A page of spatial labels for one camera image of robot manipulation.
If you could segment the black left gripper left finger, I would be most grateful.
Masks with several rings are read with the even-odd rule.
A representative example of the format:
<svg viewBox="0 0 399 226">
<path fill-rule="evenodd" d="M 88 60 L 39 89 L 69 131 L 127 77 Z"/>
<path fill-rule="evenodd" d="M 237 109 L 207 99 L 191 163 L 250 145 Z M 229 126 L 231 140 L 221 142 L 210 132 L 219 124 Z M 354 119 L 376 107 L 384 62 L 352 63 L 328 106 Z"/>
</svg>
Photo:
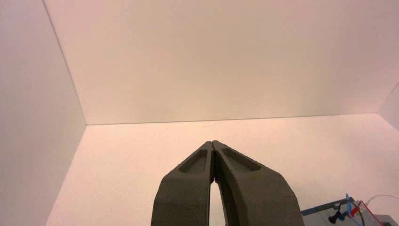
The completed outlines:
<svg viewBox="0 0 399 226">
<path fill-rule="evenodd" d="M 214 147 L 207 141 L 161 180 L 151 225 L 207 226 L 214 179 Z"/>
</svg>

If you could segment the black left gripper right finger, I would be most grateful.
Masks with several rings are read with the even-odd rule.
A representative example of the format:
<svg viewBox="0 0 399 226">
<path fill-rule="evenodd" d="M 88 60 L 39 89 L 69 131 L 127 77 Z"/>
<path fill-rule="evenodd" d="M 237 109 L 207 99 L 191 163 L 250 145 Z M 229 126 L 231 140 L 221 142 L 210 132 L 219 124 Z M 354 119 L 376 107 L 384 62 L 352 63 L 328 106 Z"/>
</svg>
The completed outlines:
<svg viewBox="0 0 399 226">
<path fill-rule="evenodd" d="M 297 197 L 280 173 L 217 140 L 213 147 L 226 225 L 304 225 Z"/>
</svg>

